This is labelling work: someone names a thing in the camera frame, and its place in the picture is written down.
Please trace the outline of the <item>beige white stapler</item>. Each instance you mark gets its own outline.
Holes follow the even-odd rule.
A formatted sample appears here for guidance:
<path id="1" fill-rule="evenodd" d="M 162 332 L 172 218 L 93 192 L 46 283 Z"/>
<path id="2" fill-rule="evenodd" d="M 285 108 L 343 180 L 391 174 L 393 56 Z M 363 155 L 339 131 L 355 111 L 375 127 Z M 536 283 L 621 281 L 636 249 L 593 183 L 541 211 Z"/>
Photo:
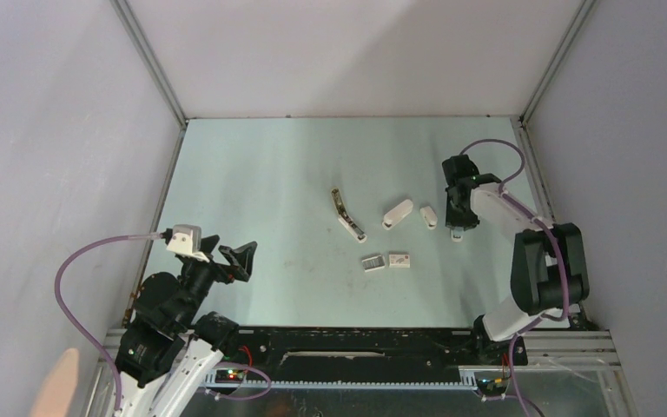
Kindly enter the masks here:
<path id="1" fill-rule="evenodd" d="M 340 224 L 355 239 L 355 241 L 357 241 L 358 243 L 366 242 L 367 241 L 366 233 L 363 231 L 362 228 L 360 228 L 356 224 L 353 218 L 347 213 L 347 209 L 343 202 L 340 189 L 337 187 L 332 188 L 331 197 Z"/>

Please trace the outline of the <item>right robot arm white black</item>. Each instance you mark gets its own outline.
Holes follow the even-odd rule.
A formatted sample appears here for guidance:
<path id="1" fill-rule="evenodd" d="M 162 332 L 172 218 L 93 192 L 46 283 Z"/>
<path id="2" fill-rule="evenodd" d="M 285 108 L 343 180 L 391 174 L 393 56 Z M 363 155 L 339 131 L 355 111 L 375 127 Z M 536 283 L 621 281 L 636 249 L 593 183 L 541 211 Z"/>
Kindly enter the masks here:
<path id="1" fill-rule="evenodd" d="M 510 294 L 475 321 L 473 357 L 496 361 L 505 341 L 541 321 L 565 321 L 585 300 L 590 285 L 581 231 L 573 223 L 548 222 L 507 191 L 493 174 L 483 174 L 467 155 L 442 163 L 446 179 L 446 226 L 458 238 L 482 222 L 498 228 L 512 244 Z"/>

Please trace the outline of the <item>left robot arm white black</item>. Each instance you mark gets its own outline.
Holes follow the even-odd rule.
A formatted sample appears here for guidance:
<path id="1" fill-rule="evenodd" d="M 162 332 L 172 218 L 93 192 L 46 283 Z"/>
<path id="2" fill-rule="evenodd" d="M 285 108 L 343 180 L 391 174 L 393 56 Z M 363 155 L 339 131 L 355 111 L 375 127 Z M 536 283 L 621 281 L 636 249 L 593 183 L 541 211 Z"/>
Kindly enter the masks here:
<path id="1" fill-rule="evenodd" d="M 214 284 L 249 281 L 257 242 L 230 248 L 218 235 L 176 232 L 165 243 L 182 267 L 142 284 L 114 360 L 115 416 L 180 415 L 210 371 L 240 350 L 238 323 L 198 312 Z"/>

